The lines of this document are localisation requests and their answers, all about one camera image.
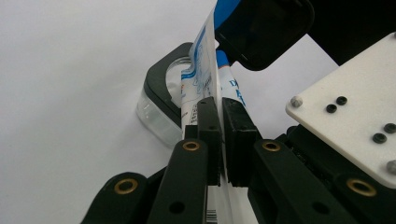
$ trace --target metal bolt head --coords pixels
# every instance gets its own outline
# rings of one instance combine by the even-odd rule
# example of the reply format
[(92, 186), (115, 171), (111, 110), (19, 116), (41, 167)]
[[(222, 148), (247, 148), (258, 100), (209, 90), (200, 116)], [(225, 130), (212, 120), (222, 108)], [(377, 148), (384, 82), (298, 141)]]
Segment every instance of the metal bolt head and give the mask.
[(393, 175), (396, 175), (396, 161), (388, 161), (387, 170)]
[(301, 96), (294, 96), (291, 98), (290, 103), (293, 107), (298, 108), (303, 104), (303, 98)]

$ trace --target white background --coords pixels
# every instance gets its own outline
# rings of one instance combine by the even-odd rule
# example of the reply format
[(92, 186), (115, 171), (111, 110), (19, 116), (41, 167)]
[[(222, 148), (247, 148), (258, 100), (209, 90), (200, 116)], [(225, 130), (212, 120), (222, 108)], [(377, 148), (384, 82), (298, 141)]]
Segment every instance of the white background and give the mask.
[[(172, 150), (137, 118), (148, 69), (195, 39), (214, 0), (0, 1), (0, 223), (79, 223), (113, 175)], [(336, 64), (308, 36), (262, 72), (232, 67), (264, 138)]]

